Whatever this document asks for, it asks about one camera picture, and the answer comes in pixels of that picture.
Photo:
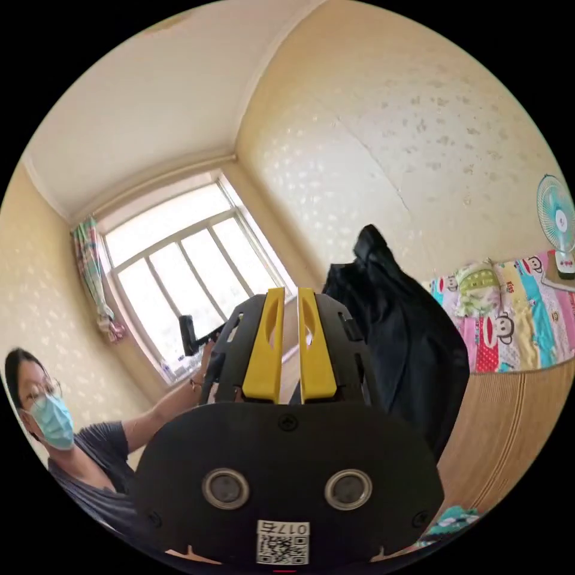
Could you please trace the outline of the person's left hand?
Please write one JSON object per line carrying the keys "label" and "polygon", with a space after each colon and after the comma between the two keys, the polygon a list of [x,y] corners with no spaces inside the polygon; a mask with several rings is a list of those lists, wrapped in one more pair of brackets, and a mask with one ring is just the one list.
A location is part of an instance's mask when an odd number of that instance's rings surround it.
{"label": "person's left hand", "polygon": [[211,353],[215,343],[216,342],[211,338],[203,347],[200,365],[192,377],[193,385],[195,388],[202,388],[204,384],[205,376],[210,363]]}

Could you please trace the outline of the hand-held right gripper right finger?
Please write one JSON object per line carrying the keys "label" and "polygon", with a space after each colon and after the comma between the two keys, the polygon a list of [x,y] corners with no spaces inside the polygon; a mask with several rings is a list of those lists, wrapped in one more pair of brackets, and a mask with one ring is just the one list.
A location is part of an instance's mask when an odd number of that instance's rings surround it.
{"label": "hand-held right gripper right finger", "polygon": [[330,400],[337,384],[316,294],[310,288],[298,289],[298,329],[301,402]]}

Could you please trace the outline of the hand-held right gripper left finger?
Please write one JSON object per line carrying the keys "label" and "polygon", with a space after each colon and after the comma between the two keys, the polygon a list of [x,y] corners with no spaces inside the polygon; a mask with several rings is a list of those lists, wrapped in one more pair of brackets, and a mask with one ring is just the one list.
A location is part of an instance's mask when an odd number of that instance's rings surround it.
{"label": "hand-held right gripper left finger", "polygon": [[242,385],[246,400],[279,402],[284,312],[285,289],[269,289],[261,306],[261,316]]}

